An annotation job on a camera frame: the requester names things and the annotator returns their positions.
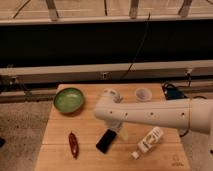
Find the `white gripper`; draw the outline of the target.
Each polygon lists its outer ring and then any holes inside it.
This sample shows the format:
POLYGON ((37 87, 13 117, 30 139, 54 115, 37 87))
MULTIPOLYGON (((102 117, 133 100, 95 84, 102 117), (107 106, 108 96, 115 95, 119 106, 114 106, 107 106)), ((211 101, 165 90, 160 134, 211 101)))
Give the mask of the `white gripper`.
POLYGON ((120 121, 107 121, 106 126, 112 131, 118 131, 118 136, 123 140, 128 140, 128 133, 125 128, 122 127, 122 123, 120 121))

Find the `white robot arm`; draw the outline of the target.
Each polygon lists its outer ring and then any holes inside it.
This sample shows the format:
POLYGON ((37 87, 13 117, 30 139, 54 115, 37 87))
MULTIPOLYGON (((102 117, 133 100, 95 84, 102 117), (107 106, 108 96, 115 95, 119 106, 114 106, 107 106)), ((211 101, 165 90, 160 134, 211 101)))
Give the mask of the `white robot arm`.
POLYGON ((123 122, 186 129, 213 137, 213 99, 176 99, 119 103, 120 94, 105 89, 94 108, 96 118, 111 130, 123 122))

